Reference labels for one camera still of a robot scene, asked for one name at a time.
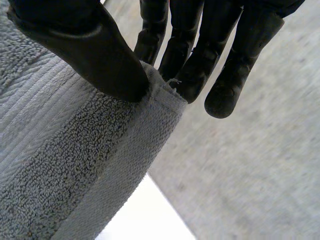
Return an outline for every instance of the black glove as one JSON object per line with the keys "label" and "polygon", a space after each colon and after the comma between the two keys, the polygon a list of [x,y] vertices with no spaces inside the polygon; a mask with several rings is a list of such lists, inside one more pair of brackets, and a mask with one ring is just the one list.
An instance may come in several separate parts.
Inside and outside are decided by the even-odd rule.
{"label": "black glove", "polygon": [[[215,68],[240,17],[232,49],[205,100],[213,117],[234,110],[261,50],[304,0],[171,0],[171,39],[159,72],[192,103]],[[112,17],[97,0],[10,0],[9,17],[30,38],[69,63],[96,88],[136,102],[146,92],[147,77]],[[168,0],[140,0],[143,28],[135,54],[154,64],[168,19]],[[202,24],[195,41],[201,13]]]}
{"label": "black glove", "polygon": [[[170,0],[172,33],[159,72],[189,103],[200,94],[239,19],[232,49],[205,100],[213,117],[226,118],[238,101],[261,50],[304,0]],[[134,52],[154,64],[168,18],[167,0],[140,0],[143,29]],[[194,45],[200,15],[202,23]]]}
{"label": "black glove", "polygon": [[10,0],[8,17],[107,95],[138,102],[149,81],[97,0]]}

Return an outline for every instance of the glove finger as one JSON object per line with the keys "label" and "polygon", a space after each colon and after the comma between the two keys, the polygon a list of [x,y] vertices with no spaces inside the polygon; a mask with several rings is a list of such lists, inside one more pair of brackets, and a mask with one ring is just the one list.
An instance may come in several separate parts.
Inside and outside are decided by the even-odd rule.
{"label": "glove finger", "polygon": [[188,59],[195,42],[203,0],[170,0],[172,33],[159,72],[168,81]]}
{"label": "glove finger", "polygon": [[192,55],[170,85],[192,103],[207,83],[242,12],[234,1],[205,1],[200,35]]}
{"label": "glove finger", "polygon": [[265,7],[244,6],[227,61],[204,102],[209,115],[223,119],[233,112],[259,54],[283,24]]}
{"label": "glove finger", "polygon": [[166,34],[168,22],[168,0],[140,0],[142,31],[134,48],[136,56],[154,65]]}

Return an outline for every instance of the fingertip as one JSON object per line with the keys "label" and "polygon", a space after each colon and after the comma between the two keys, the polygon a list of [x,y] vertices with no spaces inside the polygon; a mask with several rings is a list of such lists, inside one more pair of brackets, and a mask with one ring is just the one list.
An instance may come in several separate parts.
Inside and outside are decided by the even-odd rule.
{"label": "fingertip", "polygon": [[225,119],[232,114],[236,103],[237,96],[232,88],[213,86],[204,101],[204,109],[216,119]]}

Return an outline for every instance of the towel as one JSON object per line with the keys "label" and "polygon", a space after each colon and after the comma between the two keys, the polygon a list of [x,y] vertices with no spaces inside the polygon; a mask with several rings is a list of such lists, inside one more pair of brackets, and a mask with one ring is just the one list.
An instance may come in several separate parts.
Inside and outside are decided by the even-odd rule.
{"label": "towel", "polygon": [[22,35],[0,0],[0,238],[94,239],[126,202],[187,102],[152,66],[139,103],[96,90]]}

